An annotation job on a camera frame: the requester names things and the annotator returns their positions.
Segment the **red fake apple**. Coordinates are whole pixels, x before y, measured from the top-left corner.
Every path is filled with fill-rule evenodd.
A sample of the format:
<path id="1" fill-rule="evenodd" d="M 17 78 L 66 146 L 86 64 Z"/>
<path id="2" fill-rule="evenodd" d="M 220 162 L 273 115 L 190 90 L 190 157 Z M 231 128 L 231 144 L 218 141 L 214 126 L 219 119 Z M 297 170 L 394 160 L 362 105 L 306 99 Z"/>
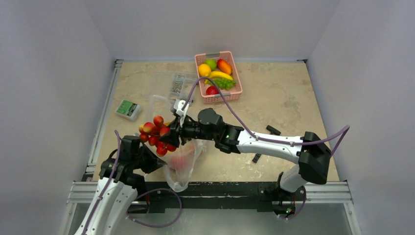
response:
<path id="1" fill-rule="evenodd" d="M 216 95 L 219 94 L 219 90 L 215 86 L 209 86 L 206 89 L 206 95 Z"/>

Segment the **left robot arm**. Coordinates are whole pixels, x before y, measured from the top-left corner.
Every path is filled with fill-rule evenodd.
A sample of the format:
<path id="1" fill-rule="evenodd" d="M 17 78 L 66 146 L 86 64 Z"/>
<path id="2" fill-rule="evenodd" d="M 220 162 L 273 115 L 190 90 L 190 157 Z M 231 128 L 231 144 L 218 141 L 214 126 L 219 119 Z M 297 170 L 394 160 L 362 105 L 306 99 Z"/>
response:
<path id="1" fill-rule="evenodd" d="M 147 192 L 144 176 L 134 170 L 152 173 L 166 164 L 137 136 L 118 138 L 117 145 L 101 164 L 92 202 L 77 235 L 113 235 L 131 203 Z"/>

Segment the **red fake grape bunch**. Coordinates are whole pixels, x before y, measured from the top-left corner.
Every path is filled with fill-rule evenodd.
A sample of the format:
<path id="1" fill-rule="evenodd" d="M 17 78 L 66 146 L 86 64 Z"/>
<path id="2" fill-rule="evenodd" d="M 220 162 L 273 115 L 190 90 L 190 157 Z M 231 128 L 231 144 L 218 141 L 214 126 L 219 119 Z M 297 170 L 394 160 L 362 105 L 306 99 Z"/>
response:
<path id="1" fill-rule="evenodd" d="M 168 133 L 169 122 L 164 122 L 162 116 L 154 116 L 152 122 L 146 122 L 138 127 L 139 138 L 143 143 L 148 143 L 156 148 L 156 155 L 165 156 L 167 153 L 176 151 L 176 147 L 163 142 L 160 137 Z"/>

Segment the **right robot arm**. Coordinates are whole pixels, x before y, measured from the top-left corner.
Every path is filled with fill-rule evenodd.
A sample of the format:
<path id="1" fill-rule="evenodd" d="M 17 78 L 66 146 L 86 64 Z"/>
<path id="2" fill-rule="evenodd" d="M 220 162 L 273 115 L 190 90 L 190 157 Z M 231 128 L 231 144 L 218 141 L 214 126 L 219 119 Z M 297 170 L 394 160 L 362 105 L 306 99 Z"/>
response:
<path id="1" fill-rule="evenodd" d="M 198 113 L 197 120 L 188 115 L 175 115 L 175 119 L 160 130 L 161 141 L 174 147 L 189 140 L 213 141 L 220 151 L 253 153 L 281 158 L 294 166 L 280 174 L 275 185 L 276 196 L 287 199 L 306 183 L 324 185 L 327 182 L 332 152 L 315 133 L 284 137 L 251 132 L 247 128 L 223 121 L 212 108 Z"/>

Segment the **yellow fake lemon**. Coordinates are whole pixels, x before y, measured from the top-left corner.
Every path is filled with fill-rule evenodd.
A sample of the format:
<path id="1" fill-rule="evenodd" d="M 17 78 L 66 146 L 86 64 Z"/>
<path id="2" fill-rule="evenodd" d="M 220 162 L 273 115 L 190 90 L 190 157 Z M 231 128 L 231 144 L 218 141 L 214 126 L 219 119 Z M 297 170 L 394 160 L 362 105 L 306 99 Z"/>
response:
<path id="1" fill-rule="evenodd" d="M 211 70 L 210 66 L 207 65 L 207 64 L 201 64 L 198 67 L 198 73 L 199 73 L 200 77 L 209 77 L 211 72 L 212 72 L 212 70 Z"/>

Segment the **clear plastic bag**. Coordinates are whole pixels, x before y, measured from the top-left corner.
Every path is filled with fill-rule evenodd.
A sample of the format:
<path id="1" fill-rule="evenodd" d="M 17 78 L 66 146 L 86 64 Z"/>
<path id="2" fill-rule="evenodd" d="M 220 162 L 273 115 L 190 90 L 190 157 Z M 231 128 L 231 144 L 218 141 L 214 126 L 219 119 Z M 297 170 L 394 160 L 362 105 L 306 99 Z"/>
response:
<path id="1" fill-rule="evenodd" d="M 172 103 L 169 99 L 153 95 L 149 100 L 149 107 L 146 112 L 146 122 L 152 122 L 155 116 L 161 116 L 164 125 L 168 125 L 175 116 L 171 112 Z M 161 160 L 166 162 L 162 167 L 166 182 L 175 192 L 187 189 L 189 180 L 194 170 L 197 158 L 207 151 L 208 143 L 204 140 L 187 141 L 174 152 L 168 151 Z"/>

